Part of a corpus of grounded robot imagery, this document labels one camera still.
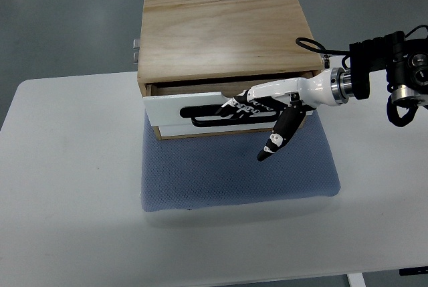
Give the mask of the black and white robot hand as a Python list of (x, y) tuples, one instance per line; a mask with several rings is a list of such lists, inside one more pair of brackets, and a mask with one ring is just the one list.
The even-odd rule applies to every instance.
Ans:
[(346, 104), (352, 96), (350, 72), (330, 68), (313, 78), (290, 78), (252, 86), (230, 98), (215, 114), (240, 119), (279, 110), (281, 114), (272, 133), (257, 155), (259, 161), (264, 161), (288, 144), (307, 112), (322, 104)]

